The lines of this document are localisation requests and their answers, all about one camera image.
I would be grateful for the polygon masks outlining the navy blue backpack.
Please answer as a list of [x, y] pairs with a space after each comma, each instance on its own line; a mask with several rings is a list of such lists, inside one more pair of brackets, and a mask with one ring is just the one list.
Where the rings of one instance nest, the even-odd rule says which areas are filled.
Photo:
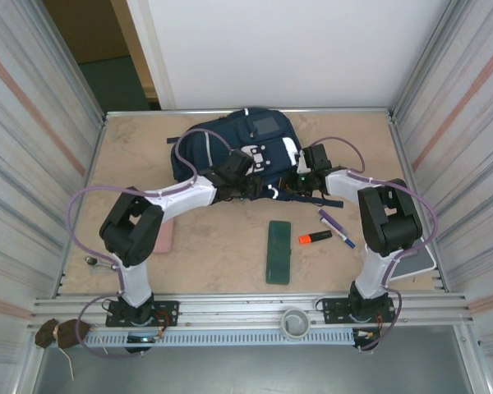
[[245, 108], [226, 117], [194, 125], [188, 131], [190, 134], [184, 139], [167, 139], [173, 145], [171, 164], [176, 181], [186, 181], [192, 176], [192, 170], [184, 161], [203, 172], [214, 165], [224, 164], [228, 157], [226, 147], [229, 146], [250, 154], [255, 160], [248, 172], [261, 177], [262, 189], [260, 196], [254, 199], [272, 198], [343, 207], [342, 201], [285, 190], [282, 177], [296, 174], [296, 155], [302, 146], [292, 123], [280, 111]]

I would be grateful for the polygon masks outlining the purple marker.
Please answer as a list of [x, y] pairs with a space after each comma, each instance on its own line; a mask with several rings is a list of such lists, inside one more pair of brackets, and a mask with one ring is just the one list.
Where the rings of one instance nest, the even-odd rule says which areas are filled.
[[340, 231], [345, 236], [347, 235], [345, 229], [341, 226], [339, 222], [337, 222], [334, 218], [332, 218], [324, 209], [320, 208], [318, 210], [319, 215], [324, 218], [327, 222], [329, 222], [334, 228]]

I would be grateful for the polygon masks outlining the orange black highlighter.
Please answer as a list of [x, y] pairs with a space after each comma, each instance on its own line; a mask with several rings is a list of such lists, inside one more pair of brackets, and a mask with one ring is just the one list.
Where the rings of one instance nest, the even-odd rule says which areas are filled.
[[299, 236], [298, 241], [300, 245], [307, 245], [317, 241], [323, 241], [333, 236], [332, 231], [318, 231], [304, 236]]

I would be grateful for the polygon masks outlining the green pencil case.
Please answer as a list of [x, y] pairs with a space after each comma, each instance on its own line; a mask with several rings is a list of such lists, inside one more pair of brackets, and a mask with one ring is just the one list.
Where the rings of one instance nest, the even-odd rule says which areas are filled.
[[270, 221], [266, 255], [265, 281], [286, 286], [290, 283], [291, 223]]

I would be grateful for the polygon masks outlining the white blue pen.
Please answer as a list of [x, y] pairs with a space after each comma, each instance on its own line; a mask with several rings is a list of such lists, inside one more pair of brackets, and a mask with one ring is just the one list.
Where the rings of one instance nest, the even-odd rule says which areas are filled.
[[334, 225], [332, 225], [328, 220], [322, 218], [320, 221], [324, 223], [329, 229], [331, 229], [351, 249], [354, 249], [356, 247], [356, 245], [347, 236], [345, 236], [339, 229], [337, 229]]

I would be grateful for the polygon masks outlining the pink eraser block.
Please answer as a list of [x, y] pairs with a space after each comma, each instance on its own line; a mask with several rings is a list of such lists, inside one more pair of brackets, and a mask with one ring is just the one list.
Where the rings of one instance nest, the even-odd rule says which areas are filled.
[[153, 249], [154, 254], [169, 253], [173, 246], [174, 219], [163, 222]]

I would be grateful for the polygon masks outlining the aluminium table edge bar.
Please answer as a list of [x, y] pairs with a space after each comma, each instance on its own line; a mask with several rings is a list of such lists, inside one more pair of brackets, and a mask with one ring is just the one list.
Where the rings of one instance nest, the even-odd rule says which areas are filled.
[[[138, 117], [138, 116], [156, 116], [156, 115], [225, 115], [237, 111], [234, 109], [200, 109], [200, 110], [164, 110], [164, 111], [120, 111], [107, 112], [106, 118], [115, 117]], [[370, 112], [390, 114], [386, 107], [336, 107], [336, 108], [278, 108], [278, 111], [285, 114], [289, 113], [352, 113], [352, 112]]]

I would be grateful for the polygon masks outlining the white grey scale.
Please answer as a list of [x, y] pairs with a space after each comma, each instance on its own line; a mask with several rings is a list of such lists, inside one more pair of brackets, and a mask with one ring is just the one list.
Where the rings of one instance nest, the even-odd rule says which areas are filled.
[[402, 257], [396, 265], [390, 281], [397, 281], [429, 272], [437, 266], [434, 255], [428, 245]]

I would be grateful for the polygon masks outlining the black controller board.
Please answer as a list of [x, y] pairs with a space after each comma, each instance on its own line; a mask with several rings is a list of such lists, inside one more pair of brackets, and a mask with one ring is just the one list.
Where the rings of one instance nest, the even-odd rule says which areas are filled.
[[129, 354], [144, 354], [158, 343], [160, 338], [161, 336], [159, 334], [144, 335], [129, 333], [124, 349]]
[[352, 334], [353, 347], [359, 352], [374, 350], [380, 340], [380, 330], [378, 328], [354, 328]]

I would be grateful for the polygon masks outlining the brown cloth bundle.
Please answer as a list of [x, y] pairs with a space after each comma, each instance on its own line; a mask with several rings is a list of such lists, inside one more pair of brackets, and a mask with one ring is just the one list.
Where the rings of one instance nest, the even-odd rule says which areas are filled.
[[35, 345], [46, 349], [56, 343], [60, 349], [68, 349], [84, 340], [91, 326], [81, 320], [72, 319], [63, 323], [52, 318], [39, 328], [35, 334]]

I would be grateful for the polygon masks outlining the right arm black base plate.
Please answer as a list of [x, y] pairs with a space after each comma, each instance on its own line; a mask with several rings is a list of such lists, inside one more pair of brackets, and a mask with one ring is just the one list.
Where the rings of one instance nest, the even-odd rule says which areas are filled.
[[391, 323], [396, 316], [394, 302], [389, 297], [374, 300], [324, 298], [321, 307], [326, 324], [377, 323], [379, 317]]

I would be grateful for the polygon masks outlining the aluminium mounting rail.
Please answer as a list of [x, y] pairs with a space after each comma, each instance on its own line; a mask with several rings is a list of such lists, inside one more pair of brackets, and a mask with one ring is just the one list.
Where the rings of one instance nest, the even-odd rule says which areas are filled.
[[[283, 312], [302, 309], [312, 325], [325, 324], [318, 300], [342, 297], [340, 293], [251, 293], [251, 294], [158, 294], [159, 300], [176, 300], [180, 312], [178, 329], [274, 328]], [[465, 296], [460, 293], [412, 292], [402, 294], [403, 307], [397, 326], [454, 326], [473, 323]], [[62, 295], [52, 300], [37, 300], [28, 328], [36, 331], [51, 318], [66, 321], [76, 318], [92, 295]]]

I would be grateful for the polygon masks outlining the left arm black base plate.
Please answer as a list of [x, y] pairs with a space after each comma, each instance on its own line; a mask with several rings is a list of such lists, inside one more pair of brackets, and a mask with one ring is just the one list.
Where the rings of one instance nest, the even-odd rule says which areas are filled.
[[134, 308], [125, 302], [109, 301], [105, 326], [109, 328], [176, 327], [179, 317], [178, 301], [151, 301]]

